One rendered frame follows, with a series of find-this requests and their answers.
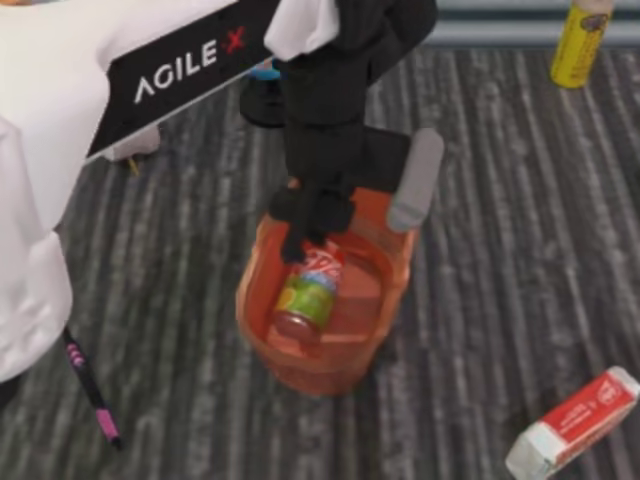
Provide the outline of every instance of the blue object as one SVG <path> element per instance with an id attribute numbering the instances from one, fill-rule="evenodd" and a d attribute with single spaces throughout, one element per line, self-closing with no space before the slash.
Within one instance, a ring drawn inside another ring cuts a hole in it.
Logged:
<path id="1" fill-rule="evenodd" d="M 249 72 L 249 76 L 255 78 L 256 80 L 279 80 L 280 72 L 273 67 L 265 68 L 263 66 L 254 67 Z"/>

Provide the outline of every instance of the yellow bottle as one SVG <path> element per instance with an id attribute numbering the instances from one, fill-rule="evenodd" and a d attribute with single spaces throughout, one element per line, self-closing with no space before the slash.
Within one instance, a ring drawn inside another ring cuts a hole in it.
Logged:
<path id="1" fill-rule="evenodd" d="M 551 69 L 555 83 L 566 88 L 580 88 L 587 83 L 614 1 L 573 0 Z"/>

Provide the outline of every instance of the gray wood surface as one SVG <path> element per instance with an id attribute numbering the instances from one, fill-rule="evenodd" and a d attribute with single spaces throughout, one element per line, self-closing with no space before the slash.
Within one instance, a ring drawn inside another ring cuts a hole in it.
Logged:
<path id="1" fill-rule="evenodd" d="M 239 85 L 173 118 L 140 177 L 85 169 L 60 233 L 71 327 L 126 450 L 105 444 L 61 346 L 0 418 L 2 480 L 498 480 L 517 433 L 607 367 L 640 376 L 640 56 L 589 88 L 544 52 L 421 49 L 371 91 L 374 125 L 435 126 L 448 164 L 394 330 L 349 396 L 279 385 L 234 292 L 279 135 Z M 561 480 L 640 478 L 640 413 Z"/>

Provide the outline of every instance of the agile x logo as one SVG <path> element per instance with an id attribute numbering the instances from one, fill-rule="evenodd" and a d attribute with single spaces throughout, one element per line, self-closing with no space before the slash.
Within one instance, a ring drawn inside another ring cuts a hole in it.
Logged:
<path id="1" fill-rule="evenodd" d="M 227 32 L 227 38 L 221 44 L 227 55 L 246 46 L 245 34 L 245 27 L 238 27 Z M 148 77 L 143 75 L 138 82 L 134 103 L 138 105 L 145 98 L 154 96 L 156 92 L 167 90 L 175 83 L 182 82 L 214 65 L 218 61 L 217 44 L 216 39 L 209 40 L 202 44 L 196 52 L 184 52 L 171 62 L 164 63 L 158 67 L 153 75 Z"/>

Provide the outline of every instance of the red letter x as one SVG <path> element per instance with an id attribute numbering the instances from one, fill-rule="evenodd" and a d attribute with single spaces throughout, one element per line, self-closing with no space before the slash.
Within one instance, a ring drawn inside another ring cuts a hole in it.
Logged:
<path id="1" fill-rule="evenodd" d="M 229 42 L 223 43 L 222 48 L 227 51 L 227 54 L 235 52 L 237 49 L 244 47 L 244 27 L 238 27 L 237 30 L 231 30 L 227 33 L 227 39 Z"/>

